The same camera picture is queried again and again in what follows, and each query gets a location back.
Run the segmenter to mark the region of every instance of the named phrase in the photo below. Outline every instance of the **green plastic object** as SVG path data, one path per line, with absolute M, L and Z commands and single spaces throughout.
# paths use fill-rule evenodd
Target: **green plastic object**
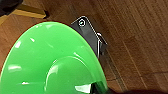
M 0 94 L 89 94 L 108 90 L 97 57 L 75 30 L 58 22 L 28 29 L 12 47 L 0 78 Z

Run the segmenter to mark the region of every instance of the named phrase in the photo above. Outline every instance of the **brown wood grain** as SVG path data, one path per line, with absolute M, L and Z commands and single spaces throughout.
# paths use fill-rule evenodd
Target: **brown wood grain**
M 0 26 L 0 68 L 17 38 L 31 26 L 44 21 L 69 25 L 84 15 L 108 43 L 99 61 L 110 88 L 168 92 L 167 0 L 25 0 L 24 4 L 47 10 L 50 17 L 8 17 Z

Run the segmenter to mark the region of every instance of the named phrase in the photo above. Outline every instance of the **wooden surface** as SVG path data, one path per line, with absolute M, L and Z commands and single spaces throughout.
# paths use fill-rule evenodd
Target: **wooden surface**
M 94 21 L 108 48 L 100 57 L 108 86 L 122 92 L 155 89 L 168 92 L 167 0 L 27 0 L 49 12 L 49 21 L 69 25 L 85 15 Z M 0 26 L 0 67 L 17 40 L 41 21 L 11 15 Z
M 42 9 L 34 8 L 27 5 L 19 5 L 12 14 L 35 17 L 35 18 L 44 18 L 46 17 L 45 11 Z

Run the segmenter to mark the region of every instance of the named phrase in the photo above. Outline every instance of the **green funnel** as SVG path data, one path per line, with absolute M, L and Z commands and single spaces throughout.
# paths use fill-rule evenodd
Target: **green funnel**
M 85 39 L 58 22 L 28 29 L 3 66 L 0 94 L 99 94 L 108 90 L 99 61 Z

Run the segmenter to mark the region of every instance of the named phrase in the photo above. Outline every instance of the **black device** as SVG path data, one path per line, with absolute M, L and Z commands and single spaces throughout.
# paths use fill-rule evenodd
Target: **black device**
M 81 16 L 71 23 L 70 27 L 87 41 L 97 57 L 99 57 L 99 54 L 104 53 L 107 43 L 101 33 L 96 33 L 87 17 Z

